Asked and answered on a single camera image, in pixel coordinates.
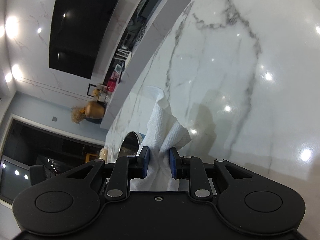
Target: circular cap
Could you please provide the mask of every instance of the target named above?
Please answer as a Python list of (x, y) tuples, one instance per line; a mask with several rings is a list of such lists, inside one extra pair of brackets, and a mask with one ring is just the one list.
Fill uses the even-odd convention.
[(210, 191), (209, 190), (206, 190), (206, 189), (198, 189), (196, 192), (195, 192), (195, 195), (197, 197), (209, 197), (210, 196)]
[(245, 197), (245, 203), (258, 212), (273, 212), (281, 207), (282, 199), (269, 191), (255, 191)]
[(73, 203), (73, 197), (62, 191), (51, 191), (36, 199), (36, 207), (46, 213), (57, 213), (66, 210)]
[(120, 197), (122, 195), (122, 191), (119, 189), (111, 189), (107, 192), (109, 197)]

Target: blue wall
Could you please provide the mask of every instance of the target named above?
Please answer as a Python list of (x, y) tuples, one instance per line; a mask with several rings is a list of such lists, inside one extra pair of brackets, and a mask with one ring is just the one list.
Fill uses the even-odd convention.
[[(90, 123), (86, 120), (83, 120), (80, 124), (73, 123), (70, 116), (71, 109), (20, 92), (15, 94), (10, 103), (1, 123), (0, 134), (4, 132), (4, 128), (11, 114), (103, 142), (108, 132), (108, 130), (100, 128), (99, 124)], [(57, 117), (58, 120), (54, 122), (52, 121), (52, 117)]]

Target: dried plant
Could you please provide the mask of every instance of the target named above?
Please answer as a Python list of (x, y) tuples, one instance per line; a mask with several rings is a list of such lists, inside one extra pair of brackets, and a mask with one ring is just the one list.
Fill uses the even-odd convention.
[(84, 111), (84, 107), (74, 106), (71, 111), (71, 120), (74, 123), (80, 123), (83, 119), (86, 118)]

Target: screw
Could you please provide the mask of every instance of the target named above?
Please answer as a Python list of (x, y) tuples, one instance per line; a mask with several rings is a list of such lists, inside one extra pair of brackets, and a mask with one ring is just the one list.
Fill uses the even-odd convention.
[(122, 191), (119, 189), (111, 189), (107, 192), (109, 197), (120, 197), (122, 195)]
[(209, 190), (206, 190), (206, 189), (198, 189), (196, 192), (195, 192), (195, 195), (197, 197), (209, 197), (210, 196), (210, 191)]

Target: crumpled paper towel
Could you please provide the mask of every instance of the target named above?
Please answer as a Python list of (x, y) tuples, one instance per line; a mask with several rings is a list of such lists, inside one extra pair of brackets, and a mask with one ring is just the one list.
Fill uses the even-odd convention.
[(143, 146), (150, 148), (148, 173), (144, 179), (132, 179), (130, 181), (130, 190), (177, 191), (179, 180), (172, 178), (168, 150), (171, 147), (176, 147), (179, 150), (191, 138), (188, 130), (172, 116), (170, 103), (164, 91), (151, 86), (148, 86), (147, 89), (156, 100), (156, 103), (147, 124), (147, 134), (137, 155), (139, 155)]

